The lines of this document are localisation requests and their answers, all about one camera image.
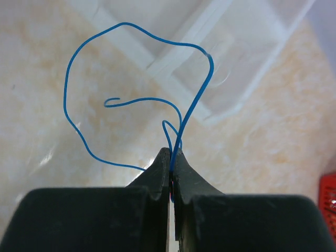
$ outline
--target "clear plastic container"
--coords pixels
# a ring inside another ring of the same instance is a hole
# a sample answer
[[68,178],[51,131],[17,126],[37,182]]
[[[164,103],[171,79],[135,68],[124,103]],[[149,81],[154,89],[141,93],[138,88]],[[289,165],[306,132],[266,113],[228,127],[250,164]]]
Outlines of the clear plastic container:
[[[216,123],[237,112],[256,88],[314,0],[70,0],[98,30],[132,22],[174,41],[201,45],[215,71],[193,116]],[[187,109],[207,71],[192,48],[157,42],[131,27],[107,34],[137,67]]]

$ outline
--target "red plastic basket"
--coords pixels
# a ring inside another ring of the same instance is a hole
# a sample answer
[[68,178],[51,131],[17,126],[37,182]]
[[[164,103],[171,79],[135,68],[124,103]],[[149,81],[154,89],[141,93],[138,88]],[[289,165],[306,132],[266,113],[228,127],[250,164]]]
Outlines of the red plastic basket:
[[336,243],[336,173],[321,178],[319,208]]

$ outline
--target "marble surface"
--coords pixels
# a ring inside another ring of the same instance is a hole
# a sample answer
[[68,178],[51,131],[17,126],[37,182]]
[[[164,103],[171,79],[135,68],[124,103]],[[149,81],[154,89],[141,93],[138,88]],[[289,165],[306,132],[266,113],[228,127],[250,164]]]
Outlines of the marble surface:
[[[62,1],[1,5],[0,235],[29,190],[124,186],[139,174],[94,160],[64,116],[68,61],[97,31]],[[101,158],[146,167],[167,146],[161,121],[176,125],[171,108],[103,106],[109,97],[143,96],[172,100],[104,38],[73,64],[68,111]],[[225,193],[295,193],[316,201],[320,175],[336,167],[335,96],[336,80],[304,20],[239,113],[212,127],[191,118],[184,153]]]

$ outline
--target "wire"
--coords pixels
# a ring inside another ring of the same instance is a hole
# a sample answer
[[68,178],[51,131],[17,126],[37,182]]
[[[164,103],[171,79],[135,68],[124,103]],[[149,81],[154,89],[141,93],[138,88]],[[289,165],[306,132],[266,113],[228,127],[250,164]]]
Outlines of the wire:
[[[135,100],[132,100],[132,101],[128,101],[128,102],[123,102],[123,103],[118,103],[118,104],[107,104],[109,101],[112,101],[112,100],[120,100],[120,98],[109,98],[107,99],[105,102],[104,102],[104,106],[106,108],[115,108],[115,107],[121,107],[121,106],[126,106],[126,105],[130,105],[132,103],[135,103],[135,102],[139,102],[139,101],[159,101],[159,102],[164,102],[170,106],[172,106],[178,116],[179,116],[179,120],[180,120],[180,125],[179,125],[179,130],[177,131],[175,127],[173,127],[173,125],[166,121],[166,120],[163,120],[162,121],[162,127],[163,127],[163,130],[164,130],[164,133],[166,135],[166,138],[167,138],[167,141],[168,141],[168,145],[169,145],[169,148],[170,148],[170,152],[171,152],[171,161],[170,161],[170,171],[173,171],[174,169],[174,163],[175,163],[175,159],[176,159],[176,155],[177,155],[177,151],[179,149],[179,146],[180,148],[182,149],[182,134],[183,134],[183,131],[184,131],[184,128],[188,122],[188,119],[190,118],[193,110],[195,109],[199,99],[201,98],[203,92],[205,91],[206,89],[206,86],[208,85],[209,81],[211,80],[211,77],[213,75],[213,72],[214,72],[214,62],[213,62],[213,59],[211,57],[210,54],[208,54],[202,47],[198,46],[198,45],[194,45],[194,44],[190,44],[190,43],[179,43],[179,42],[174,42],[174,41],[170,41],[170,40],[166,40],[166,39],[163,39],[163,38],[160,38],[154,34],[151,34],[150,32],[146,31],[145,29],[141,28],[140,26],[136,25],[136,24],[133,24],[133,23],[128,23],[128,22],[122,22],[122,23],[119,23],[119,24],[116,24],[112,27],[110,27],[109,29],[106,29],[92,37],[90,37],[89,39],[87,39],[85,42],[83,42],[79,47],[78,49],[75,51],[75,53],[73,54],[73,56],[71,57],[70,59],[70,62],[68,64],[68,67],[67,67],[67,71],[66,71],[66,75],[65,75],[65,83],[64,83],[64,96],[63,96],[63,110],[64,110],[64,114],[65,114],[65,117],[67,118],[67,120],[69,121],[69,123],[71,124],[71,126],[75,129],[75,131],[79,134],[79,136],[81,137],[83,143],[84,143],[84,146],[85,148],[87,149],[87,151],[89,152],[89,154],[96,160],[100,161],[100,162],[103,162],[103,163],[106,163],[106,164],[111,164],[111,165],[115,165],[115,166],[121,166],[121,167],[128,167],[128,168],[133,168],[133,169],[137,169],[137,170],[140,170],[140,171],[145,171],[145,169],[141,168],[141,167],[138,167],[138,166],[134,166],[134,165],[128,165],[128,164],[119,164],[119,163],[113,163],[113,162],[110,162],[110,161],[106,161],[106,160],[103,160],[99,157],[97,157],[96,155],[94,155],[92,153],[92,151],[90,150],[84,136],[82,135],[82,133],[80,132],[80,130],[76,127],[76,125],[73,123],[73,121],[70,119],[69,117],[69,114],[68,114],[68,111],[67,111],[67,88],[68,88],[68,79],[69,79],[69,74],[70,74],[70,68],[71,68],[71,65],[75,59],[75,57],[78,55],[78,53],[82,50],[82,48],[87,44],[89,43],[90,41],[94,40],[95,38],[98,38],[102,35],[104,35],[105,33],[108,33],[122,25],[128,25],[128,26],[131,26],[131,27],[134,27],[136,29],[138,29],[139,31],[147,34],[148,36],[158,40],[158,41],[161,41],[161,42],[164,42],[166,44],[170,44],[170,45],[176,45],[176,46],[186,46],[186,47],[193,47],[195,49],[198,49],[199,51],[201,51],[209,60],[209,73],[205,79],[205,81],[203,82],[200,90],[198,91],[196,97],[194,98],[191,106],[189,107],[184,119],[182,120],[182,116],[181,116],[181,113],[179,111],[179,109],[177,108],[177,106],[175,106],[173,103],[165,100],[165,99],[161,99],[161,98],[155,98],[155,97],[147,97],[147,98],[138,98],[138,99],[135,99]],[[172,143],[171,143],[171,140],[170,140],[170,137],[168,135],[168,132],[167,132],[167,129],[165,127],[165,124],[167,124],[168,126],[170,126],[173,131],[177,134],[177,137],[176,137],[176,141],[175,141],[175,145],[174,145],[174,149],[172,150]]]

